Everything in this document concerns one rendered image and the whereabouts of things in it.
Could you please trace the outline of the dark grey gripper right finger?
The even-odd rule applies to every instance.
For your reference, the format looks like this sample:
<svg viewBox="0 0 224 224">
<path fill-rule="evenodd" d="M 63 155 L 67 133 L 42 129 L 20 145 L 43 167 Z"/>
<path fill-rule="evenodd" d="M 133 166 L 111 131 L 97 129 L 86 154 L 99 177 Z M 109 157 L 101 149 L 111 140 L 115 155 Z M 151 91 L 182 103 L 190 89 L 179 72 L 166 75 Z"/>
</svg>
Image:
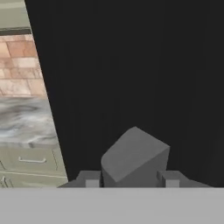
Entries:
<svg viewBox="0 0 224 224">
<path fill-rule="evenodd" d="M 208 185 L 191 180 L 180 171 L 159 171 L 157 187 L 208 188 Z"/>
</svg>

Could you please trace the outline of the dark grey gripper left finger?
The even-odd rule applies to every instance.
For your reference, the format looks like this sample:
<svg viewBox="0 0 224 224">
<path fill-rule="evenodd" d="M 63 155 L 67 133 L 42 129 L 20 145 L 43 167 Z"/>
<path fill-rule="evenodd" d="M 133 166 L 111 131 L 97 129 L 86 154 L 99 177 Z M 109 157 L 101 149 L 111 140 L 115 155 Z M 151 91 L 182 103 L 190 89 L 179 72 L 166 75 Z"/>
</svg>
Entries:
<svg viewBox="0 0 224 224">
<path fill-rule="evenodd" d="M 60 187 L 100 187 L 101 172 L 100 171 L 81 171 L 78 177 L 72 181 L 61 185 Z"/>
</svg>

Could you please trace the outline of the black fridge door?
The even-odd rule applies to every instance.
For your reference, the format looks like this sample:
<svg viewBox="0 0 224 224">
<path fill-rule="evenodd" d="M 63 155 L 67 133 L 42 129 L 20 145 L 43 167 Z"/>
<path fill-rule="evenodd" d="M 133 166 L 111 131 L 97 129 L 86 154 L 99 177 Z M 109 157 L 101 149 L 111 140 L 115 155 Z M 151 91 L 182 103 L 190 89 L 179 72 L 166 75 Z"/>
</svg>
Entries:
<svg viewBox="0 0 224 224">
<path fill-rule="evenodd" d="M 138 127 L 224 187 L 224 0 L 25 0 L 66 174 Z"/>
</svg>

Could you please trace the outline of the green cupboard door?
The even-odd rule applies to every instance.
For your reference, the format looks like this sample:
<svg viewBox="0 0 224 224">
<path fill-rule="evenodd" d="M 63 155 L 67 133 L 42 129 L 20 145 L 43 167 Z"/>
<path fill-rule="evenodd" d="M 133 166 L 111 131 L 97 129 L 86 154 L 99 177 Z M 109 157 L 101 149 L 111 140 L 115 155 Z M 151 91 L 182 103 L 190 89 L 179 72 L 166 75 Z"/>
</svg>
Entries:
<svg viewBox="0 0 224 224">
<path fill-rule="evenodd" d="M 0 187 L 4 187 L 1 183 L 3 176 L 6 177 L 9 188 L 58 187 L 68 182 L 67 177 L 0 171 Z"/>
</svg>

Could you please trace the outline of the green wall cupboard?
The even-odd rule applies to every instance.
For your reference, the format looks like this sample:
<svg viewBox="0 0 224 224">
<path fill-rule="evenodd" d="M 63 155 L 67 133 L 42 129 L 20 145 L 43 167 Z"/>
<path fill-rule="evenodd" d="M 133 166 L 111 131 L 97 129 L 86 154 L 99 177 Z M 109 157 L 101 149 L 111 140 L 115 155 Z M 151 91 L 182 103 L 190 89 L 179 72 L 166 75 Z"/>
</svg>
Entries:
<svg viewBox="0 0 224 224">
<path fill-rule="evenodd" d="M 0 36 L 31 33 L 25 0 L 0 0 Z"/>
</svg>

